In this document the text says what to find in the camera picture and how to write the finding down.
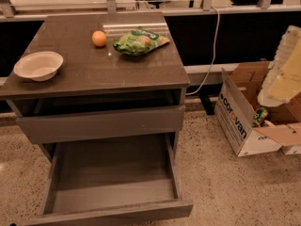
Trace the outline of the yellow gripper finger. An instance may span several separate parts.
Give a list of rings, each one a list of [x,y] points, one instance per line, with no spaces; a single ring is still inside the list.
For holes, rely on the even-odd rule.
[[[282,36],[258,95],[260,105],[287,104],[301,92],[301,28],[290,25]]]

